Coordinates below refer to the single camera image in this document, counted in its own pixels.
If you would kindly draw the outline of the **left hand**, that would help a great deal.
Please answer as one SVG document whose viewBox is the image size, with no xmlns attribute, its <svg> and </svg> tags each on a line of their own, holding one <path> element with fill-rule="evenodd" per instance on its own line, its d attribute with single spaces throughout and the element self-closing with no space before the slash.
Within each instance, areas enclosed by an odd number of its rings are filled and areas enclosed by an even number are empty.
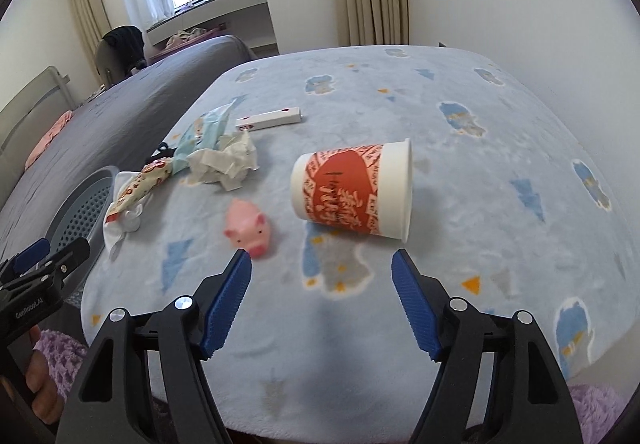
<svg viewBox="0 0 640 444">
<path fill-rule="evenodd" d="M 49 366 L 44 355 L 35 349 L 41 331 L 38 326 L 29 329 L 29 340 L 32 344 L 32 355 L 25 372 L 26 386 L 35 395 L 30 403 L 32 413 L 47 427 L 52 427 L 60 420 L 64 400 L 58 394 L 58 387 L 50 376 Z M 15 392 L 10 380 L 1 377 L 1 427 L 5 429 L 13 415 L 16 415 Z"/>
</svg>

